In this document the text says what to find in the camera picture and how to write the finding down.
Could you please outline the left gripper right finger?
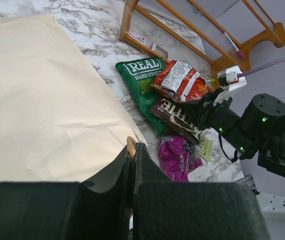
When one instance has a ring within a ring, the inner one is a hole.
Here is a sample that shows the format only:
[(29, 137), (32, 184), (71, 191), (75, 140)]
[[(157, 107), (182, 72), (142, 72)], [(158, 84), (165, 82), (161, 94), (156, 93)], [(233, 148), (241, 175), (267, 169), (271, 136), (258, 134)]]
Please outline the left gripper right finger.
[(135, 146), (133, 237), (136, 240), (267, 240), (253, 191), (231, 182), (174, 182)]

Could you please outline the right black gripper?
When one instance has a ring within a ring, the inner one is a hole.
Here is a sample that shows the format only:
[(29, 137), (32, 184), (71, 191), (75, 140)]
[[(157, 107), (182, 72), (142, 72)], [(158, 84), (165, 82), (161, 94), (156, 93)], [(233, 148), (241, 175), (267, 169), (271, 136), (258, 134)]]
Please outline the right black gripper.
[(180, 103), (179, 107), (199, 130), (213, 128), (217, 132), (228, 131), (236, 125), (240, 117), (230, 109), (232, 98), (216, 105), (212, 103), (222, 92), (222, 88), (217, 88), (214, 92), (205, 93), (200, 100), (186, 101)]

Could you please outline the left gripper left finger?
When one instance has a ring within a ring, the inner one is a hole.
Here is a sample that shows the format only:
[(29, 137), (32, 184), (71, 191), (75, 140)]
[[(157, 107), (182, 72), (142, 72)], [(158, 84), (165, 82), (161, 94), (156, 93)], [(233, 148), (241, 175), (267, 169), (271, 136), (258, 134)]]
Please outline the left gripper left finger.
[(126, 240), (130, 154), (83, 182), (0, 182), (0, 240)]

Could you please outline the brown chocolate packet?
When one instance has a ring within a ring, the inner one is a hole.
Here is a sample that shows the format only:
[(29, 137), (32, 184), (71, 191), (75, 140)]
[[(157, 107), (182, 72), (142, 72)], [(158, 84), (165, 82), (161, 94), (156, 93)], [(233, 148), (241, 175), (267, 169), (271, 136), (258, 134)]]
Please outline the brown chocolate packet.
[(159, 117), (169, 127), (194, 144), (200, 144), (201, 131), (191, 122), (183, 109), (165, 98), (159, 98), (150, 109), (150, 113)]

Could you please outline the red tortilla chips bag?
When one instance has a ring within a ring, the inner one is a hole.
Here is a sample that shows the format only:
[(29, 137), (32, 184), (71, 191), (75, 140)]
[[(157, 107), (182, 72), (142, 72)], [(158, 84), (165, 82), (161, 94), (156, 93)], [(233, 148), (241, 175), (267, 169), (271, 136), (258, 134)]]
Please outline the red tortilla chips bag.
[(177, 103), (200, 101), (211, 92), (195, 68), (178, 60), (172, 60), (155, 78), (151, 87)]

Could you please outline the small green candy packet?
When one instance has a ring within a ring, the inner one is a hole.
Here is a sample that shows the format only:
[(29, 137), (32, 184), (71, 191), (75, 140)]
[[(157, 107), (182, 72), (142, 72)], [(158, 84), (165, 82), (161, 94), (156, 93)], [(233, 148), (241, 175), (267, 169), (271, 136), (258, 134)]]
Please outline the small green candy packet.
[(201, 134), (199, 137), (199, 154), (207, 162), (211, 161), (213, 141)]

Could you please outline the purple snack bag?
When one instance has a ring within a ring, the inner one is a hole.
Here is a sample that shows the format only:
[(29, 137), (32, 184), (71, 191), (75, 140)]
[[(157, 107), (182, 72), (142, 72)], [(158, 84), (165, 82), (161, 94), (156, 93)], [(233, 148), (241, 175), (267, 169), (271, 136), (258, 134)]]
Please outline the purple snack bag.
[(162, 138), (159, 162), (161, 169), (174, 182), (188, 182), (188, 174), (203, 165), (198, 146), (177, 135)]

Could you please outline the green crisps bag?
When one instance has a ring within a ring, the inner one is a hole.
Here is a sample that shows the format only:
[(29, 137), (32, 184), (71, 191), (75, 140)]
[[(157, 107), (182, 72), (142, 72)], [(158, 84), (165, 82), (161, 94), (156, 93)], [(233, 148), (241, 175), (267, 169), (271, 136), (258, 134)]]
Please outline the green crisps bag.
[(122, 61), (115, 64), (116, 70), (138, 108), (159, 136), (163, 134), (167, 125), (151, 113), (152, 107), (160, 97), (160, 94), (152, 88), (152, 83), (165, 67), (166, 64), (161, 57)]

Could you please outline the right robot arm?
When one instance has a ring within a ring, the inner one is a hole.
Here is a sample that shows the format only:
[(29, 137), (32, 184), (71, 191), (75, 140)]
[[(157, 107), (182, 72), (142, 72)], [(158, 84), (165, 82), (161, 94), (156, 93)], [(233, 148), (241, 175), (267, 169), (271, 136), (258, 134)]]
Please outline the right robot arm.
[(195, 127), (214, 129), (219, 141), (226, 140), (235, 149), (231, 162), (258, 155), (258, 166), (285, 178), (285, 103), (267, 93), (257, 94), (239, 116), (230, 108), (231, 97), (214, 102), (221, 93), (207, 93), (181, 107)]

